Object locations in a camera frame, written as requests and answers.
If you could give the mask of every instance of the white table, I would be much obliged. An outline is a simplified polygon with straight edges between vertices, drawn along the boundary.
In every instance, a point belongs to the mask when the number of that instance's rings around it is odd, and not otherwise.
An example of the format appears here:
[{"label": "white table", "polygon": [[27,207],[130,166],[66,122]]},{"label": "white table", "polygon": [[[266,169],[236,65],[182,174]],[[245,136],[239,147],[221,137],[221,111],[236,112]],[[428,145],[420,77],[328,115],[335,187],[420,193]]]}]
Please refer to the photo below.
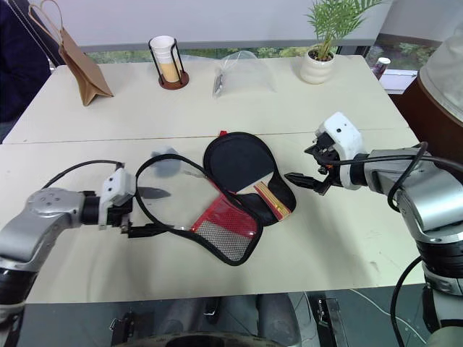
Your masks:
[{"label": "white table", "polygon": [[[367,150],[416,143],[409,129],[362,131]],[[280,171],[316,174],[316,162],[303,150],[314,134],[265,135]],[[164,145],[197,163],[210,138],[113,140],[0,146],[0,228],[25,200],[56,173],[84,160],[121,160],[135,172]],[[98,164],[65,176],[56,185],[99,191],[114,170]],[[31,303],[129,301],[225,296],[286,291],[391,286],[417,256],[413,238],[386,197],[367,188],[333,187],[325,197],[291,185],[295,212],[264,228],[245,264],[232,267],[193,241],[173,234],[130,239],[118,229],[96,226],[65,231],[29,295]],[[135,204],[135,225],[148,222]],[[420,268],[407,283],[422,283]]]},{"label": "white table", "polygon": [[276,92],[245,91],[212,98],[217,61],[186,61],[190,83],[162,89],[152,63],[104,64],[113,98],[82,106],[77,83],[59,67],[4,143],[71,142],[216,136],[221,130],[252,134],[313,132],[336,111],[359,129],[407,127],[361,56],[337,56],[333,78],[309,85],[299,78],[300,58],[263,59]]}]

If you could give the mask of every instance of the potted plant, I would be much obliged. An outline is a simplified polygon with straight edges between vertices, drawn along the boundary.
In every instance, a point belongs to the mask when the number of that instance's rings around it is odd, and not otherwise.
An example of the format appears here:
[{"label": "potted plant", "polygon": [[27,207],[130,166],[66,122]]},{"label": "potted plant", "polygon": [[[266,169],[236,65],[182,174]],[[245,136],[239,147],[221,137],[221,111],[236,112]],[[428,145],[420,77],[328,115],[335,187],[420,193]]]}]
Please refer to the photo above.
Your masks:
[{"label": "potted plant", "polygon": [[309,83],[325,82],[331,75],[335,55],[331,52],[344,36],[357,29],[365,20],[363,13],[384,0],[318,0],[310,9],[308,22],[314,27],[320,43],[309,48],[300,70]]}]

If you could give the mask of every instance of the brown paper bag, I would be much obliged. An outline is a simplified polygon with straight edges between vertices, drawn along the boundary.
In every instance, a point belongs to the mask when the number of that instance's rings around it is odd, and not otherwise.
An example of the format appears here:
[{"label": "brown paper bag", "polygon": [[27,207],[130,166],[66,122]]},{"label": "brown paper bag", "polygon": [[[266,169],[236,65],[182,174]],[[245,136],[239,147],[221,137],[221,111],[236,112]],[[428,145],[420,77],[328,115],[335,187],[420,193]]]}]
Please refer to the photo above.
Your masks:
[{"label": "brown paper bag", "polygon": [[[53,2],[59,10],[59,16],[61,18],[61,25],[58,29],[55,24],[48,18],[46,13],[43,11],[43,4],[47,1]],[[35,17],[32,13],[32,9],[36,13],[41,13],[44,18],[48,21],[51,26],[51,29],[54,31],[55,35],[52,35]],[[84,106],[87,106],[95,96],[113,96],[113,93],[109,89],[103,74],[101,73],[100,68],[95,62],[86,56],[71,36],[63,27],[63,18],[61,16],[61,10],[59,9],[58,4],[54,0],[42,0],[40,6],[31,4],[29,5],[29,17],[37,23],[39,27],[42,28],[45,33],[47,33],[51,38],[53,38],[59,44],[59,54],[66,62],[66,65],[69,67],[77,84],[79,85],[80,97],[82,98],[82,103]]]}]

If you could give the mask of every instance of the paddle handle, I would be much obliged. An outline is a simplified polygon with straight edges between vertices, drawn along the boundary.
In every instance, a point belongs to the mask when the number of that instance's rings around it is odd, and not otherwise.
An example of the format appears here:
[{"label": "paddle handle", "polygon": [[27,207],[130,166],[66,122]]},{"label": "paddle handle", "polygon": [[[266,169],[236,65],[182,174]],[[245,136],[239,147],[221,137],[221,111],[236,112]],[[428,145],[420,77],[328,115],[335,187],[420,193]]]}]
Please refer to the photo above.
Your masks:
[{"label": "paddle handle", "polygon": [[265,183],[258,182],[254,189],[256,192],[262,197],[262,199],[266,202],[267,206],[272,210],[273,215],[275,215],[276,219],[283,220],[291,214],[291,210],[287,208],[283,202],[278,200],[278,198],[273,195],[270,189],[265,185]]}]

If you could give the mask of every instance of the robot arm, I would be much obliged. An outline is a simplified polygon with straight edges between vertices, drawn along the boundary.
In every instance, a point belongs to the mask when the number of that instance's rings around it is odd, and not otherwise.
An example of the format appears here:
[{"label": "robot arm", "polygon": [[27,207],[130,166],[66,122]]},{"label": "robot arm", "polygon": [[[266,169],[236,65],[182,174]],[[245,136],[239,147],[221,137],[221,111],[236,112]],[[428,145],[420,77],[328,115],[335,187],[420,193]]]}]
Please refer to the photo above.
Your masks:
[{"label": "robot arm", "polygon": [[[367,154],[360,133],[339,112],[320,126],[316,136],[315,144],[305,152],[314,156],[320,164],[318,172],[327,175],[326,179],[318,181],[301,173],[288,173],[285,177],[321,195],[331,186],[347,189],[364,186],[380,194],[393,194],[397,210],[417,243],[431,291],[430,300],[434,305],[426,319],[428,327],[434,331],[445,325],[463,324],[462,184],[428,161],[427,156],[417,163],[398,189],[391,192],[418,149],[374,150]],[[390,155],[407,159],[378,161]],[[340,160],[351,164],[337,165]]]},{"label": "robot arm", "polygon": [[45,188],[27,199],[24,210],[0,232],[0,346],[13,335],[14,322],[61,232],[82,224],[126,231],[134,193],[135,177],[118,168],[105,180],[100,197]]}]

